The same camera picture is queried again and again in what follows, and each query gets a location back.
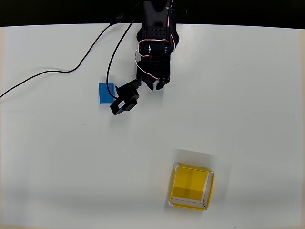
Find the white table surface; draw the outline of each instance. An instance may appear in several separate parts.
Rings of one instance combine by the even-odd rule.
[[[106,25],[4,28],[1,91],[74,68]],[[113,116],[98,84],[127,24],[82,66],[3,97],[3,223],[54,228],[268,228],[301,224],[302,77],[298,30],[178,25],[171,82]],[[133,25],[110,81],[135,78]],[[208,166],[208,211],[167,206],[175,161]]]

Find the blue block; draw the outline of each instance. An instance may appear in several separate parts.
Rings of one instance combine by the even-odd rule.
[[[114,84],[113,83],[109,83],[109,90],[110,92],[114,94]],[[109,95],[108,91],[107,91],[107,85],[106,83],[99,83],[99,89],[100,89],[100,103],[101,104],[112,104],[114,102],[114,98]]]

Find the black background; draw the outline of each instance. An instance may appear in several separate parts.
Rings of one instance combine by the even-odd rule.
[[[0,26],[108,23],[138,1],[0,0]],[[305,0],[174,0],[173,4],[188,10],[177,23],[305,29]]]

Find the white cable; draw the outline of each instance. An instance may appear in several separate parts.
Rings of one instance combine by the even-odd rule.
[[[176,50],[176,44],[175,44],[175,40],[173,39],[173,35],[171,33],[171,37],[172,37],[172,40],[173,40],[173,51],[174,52]]]
[[[169,25],[170,25],[170,17],[167,17],[167,27],[169,27]]]
[[[150,55],[141,55],[140,54],[140,51],[139,51],[140,50],[140,43],[143,42],[143,41],[168,42],[168,40],[166,40],[166,39],[160,39],[160,40],[158,40],[158,39],[143,39],[143,40],[139,41],[139,43],[138,43],[138,53],[142,57],[149,57],[150,56]]]
[[[134,61],[135,61],[136,65],[138,66],[138,68],[140,68],[139,65],[138,65],[138,63],[137,63],[137,59],[136,59],[137,51],[138,51],[138,50],[136,50],[136,51],[135,51],[135,54],[134,54]],[[150,77],[152,77],[153,79],[159,80],[157,77],[154,77],[152,74],[147,73],[147,72],[144,71],[142,68],[140,68],[140,69],[141,69],[145,74],[148,74]]]

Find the black cable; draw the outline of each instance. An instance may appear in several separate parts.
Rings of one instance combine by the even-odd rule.
[[[132,24],[133,24],[134,20],[136,19],[136,17],[137,17],[137,16],[134,17],[134,19],[132,20],[132,22],[130,23],[130,25],[128,26],[128,28],[126,29],[125,33],[124,33],[123,36],[121,37],[119,43],[118,43],[117,46],[115,47],[115,50],[114,50],[114,52],[113,52],[113,54],[112,54],[112,57],[111,57],[111,59],[110,59],[110,62],[109,62],[109,66],[108,66],[108,70],[107,70],[107,76],[106,76],[106,86],[107,86],[107,91],[108,91],[109,95],[111,95],[111,96],[112,96],[113,98],[115,98],[115,99],[117,99],[117,97],[115,97],[115,96],[111,93],[111,91],[109,90],[109,85],[108,85],[108,84],[109,84],[109,83],[108,83],[108,79],[109,79],[109,70],[110,70],[110,66],[111,66],[112,60],[113,60],[113,58],[114,58],[114,55],[115,55],[115,53],[116,53],[118,47],[120,46],[120,44],[121,44],[123,38],[125,37],[126,33],[127,33],[128,30],[130,29],[130,27],[132,26]]]
[[[45,74],[45,73],[71,73],[73,71],[75,71],[76,69],[79,68],[79,66],[81,65],[81,63],[84,61],[84,59],[88,56],[89,52],[91,51],[91,49],[93,48],[93,46],[95,45],[95,43],[98,41],[98,39],[100,38],[100,36],[110,27],[111,25],[108,25],[100,34],[99,36],[96,38],[96,40],[94,41],[94,43],[91,45],[90,49],[87,51],[86,55],[82,58],[81,62],[76,66],[76,68],[72,69],[72,70],[69,70],[69,71],[58,71],[58,70],[48,70],[48,71],[44,71],[44,72],[41,72],[41,73],[38,73],[34,76],[31,76],[30,78],[22,81],[21,83],[13,86],[12,88],[8,89],[5,93],[3,93],[2,95],[0,95],[0,98],[2,98],[5,94],[7,94],[8,92],[10,92],[11,90],[15,89],[16,87],[22,85],[23,83],[27,82],[28,80],[30,79],[33,79],[34,77],[36,76],[39,76],[39,75],[42,75],[42,74]]]
[[[138,2],[136,5],[134,5],[134,6],[133,6],[131,9],[129,9],[127,12],[115,16],[114,21],[113,21],[113,22],[110,22],[110,25],[114,25],[114,24],[117,24],[117,23],[122,22],[122,20],[124,20],[125,17],[126,17],[134,8],[136,8],[137,6],[139,6],[140,3],[141,3],[141,1]]]

